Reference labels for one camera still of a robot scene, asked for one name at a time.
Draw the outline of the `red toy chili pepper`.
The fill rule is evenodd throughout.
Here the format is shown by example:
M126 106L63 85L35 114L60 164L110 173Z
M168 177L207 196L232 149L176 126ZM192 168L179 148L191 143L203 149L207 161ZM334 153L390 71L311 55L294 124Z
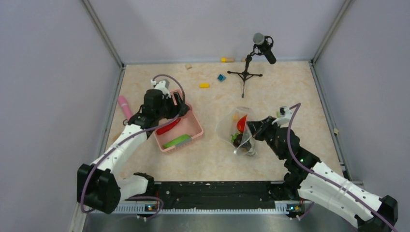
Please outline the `red toy chili pepper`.
M181 121L181 118L177 118L172 123L157 129L156 134L157 135L162 135L162 134L167 133L168 131L173 129L180 121Z

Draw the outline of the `dark purple toy mangosteen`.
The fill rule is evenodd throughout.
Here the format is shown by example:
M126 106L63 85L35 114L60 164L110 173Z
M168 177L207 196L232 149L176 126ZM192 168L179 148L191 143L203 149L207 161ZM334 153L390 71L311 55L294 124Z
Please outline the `dark purple toy mangosteen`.
M232 136L231 142L234 146L234 153L237 155L254 155L254 145L248 136L243 133L236 133Z

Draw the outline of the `clear dotted zip top bag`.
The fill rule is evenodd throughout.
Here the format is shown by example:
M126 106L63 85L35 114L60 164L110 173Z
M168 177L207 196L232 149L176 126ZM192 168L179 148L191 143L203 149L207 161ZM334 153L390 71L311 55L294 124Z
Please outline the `clear dotted zip top bag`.
M216 125L216 133L220 139L227 142L232 148L234 153L234 146L231 142L232 136L236 133L240 133L237 128L236 124L238 120L244 116L248 115L247 121L254 118L254 112L248 107L238 106L234 108L228 115L226 115L223 119L221 119L218 124ZM252 138L251 133L248 127L245 127L243 132L244 136L248 136L254 145L254 155L256 154L256 144L255 140Z

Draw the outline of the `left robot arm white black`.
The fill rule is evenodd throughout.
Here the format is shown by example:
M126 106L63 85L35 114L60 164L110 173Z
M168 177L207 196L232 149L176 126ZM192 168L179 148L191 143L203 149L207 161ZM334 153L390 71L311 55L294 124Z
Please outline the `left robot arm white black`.
M161 128L159 122L167 119L169 125L189 110L185 92L163 93L149 89L144 103L136 114L128 119L118 139L92 164L82 164L77 171L77 201L82 213L98 210L112 213L120 201L134 196L151 199L155 187L152 177L136 173L118 180L118 172L139 145L143 144L154 130Z

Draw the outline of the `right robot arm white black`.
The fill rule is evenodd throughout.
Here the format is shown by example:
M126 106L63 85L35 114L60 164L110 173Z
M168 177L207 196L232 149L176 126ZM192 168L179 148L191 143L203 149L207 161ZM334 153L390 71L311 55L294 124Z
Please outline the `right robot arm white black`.
M357 186L329 168L316 155L300 145L294 131L281 127L277 119L247 121L246 129L257 141L266 142L288 172L283 192L289 199L298 197L340 216L359 232L395 232L398 202L390 195L380 197Z

